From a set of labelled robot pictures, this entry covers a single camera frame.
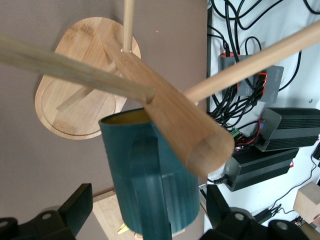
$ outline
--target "teal mug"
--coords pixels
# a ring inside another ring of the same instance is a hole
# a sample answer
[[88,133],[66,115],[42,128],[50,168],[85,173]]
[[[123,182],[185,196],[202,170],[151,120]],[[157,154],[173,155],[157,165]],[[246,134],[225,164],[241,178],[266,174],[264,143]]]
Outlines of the teal mug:
[[200,209],[188,173],[144,109],[99,121],[124,223],[144,240],[171,240]]

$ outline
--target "wooden mug tree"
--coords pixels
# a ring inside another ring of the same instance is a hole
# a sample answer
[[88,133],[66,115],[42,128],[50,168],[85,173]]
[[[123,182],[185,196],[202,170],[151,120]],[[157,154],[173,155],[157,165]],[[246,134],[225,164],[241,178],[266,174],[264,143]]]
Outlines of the wooden mug tree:
[[139,101],[182,164],[198,176],[221,167],[234,150],[234,140],[193,102],[320,41],[318,21],[181,93],[131,52],[133,9],[134,1],[125,0],[123,46],[101,33],[106,54],[123,77],[3,34],[0,61]]

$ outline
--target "rounded wooden post end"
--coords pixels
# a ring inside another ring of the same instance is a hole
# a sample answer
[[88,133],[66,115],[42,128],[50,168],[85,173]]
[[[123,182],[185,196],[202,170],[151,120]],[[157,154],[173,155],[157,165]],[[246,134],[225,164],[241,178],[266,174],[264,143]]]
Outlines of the rounded wooden post end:
[[195,146],[185,167],[195,176],[207,176],[225,164],[234,149],[235,141],[229,133],[209,135]]

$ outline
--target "red wire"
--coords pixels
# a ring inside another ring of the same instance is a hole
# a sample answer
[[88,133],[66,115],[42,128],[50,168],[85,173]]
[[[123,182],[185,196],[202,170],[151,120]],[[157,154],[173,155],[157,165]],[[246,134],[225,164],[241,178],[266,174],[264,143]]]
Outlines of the red wire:
[[260,122],[261,122],[261,118],[259,119],[259,122],[258,122],[258,131],[257,131],[256,136],[255,136],[251,141],[249,141],[249,142],[246,142],[246,143],[238,143],[237,145],[242,146],[242,145],[248,145],[248,144],[253,143],[253,142],[257,139],[257,137],[259,136],[259,134],[260,134]]

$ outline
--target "yellow object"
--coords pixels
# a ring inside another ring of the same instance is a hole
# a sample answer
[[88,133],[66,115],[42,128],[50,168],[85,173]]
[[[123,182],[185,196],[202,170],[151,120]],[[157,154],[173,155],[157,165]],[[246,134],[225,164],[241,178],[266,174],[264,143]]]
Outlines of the yellow object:
[[124,223],[121,225],[120,230],[118,231],[118,234],[123,234],[124,232],[128,231],[128,226]]

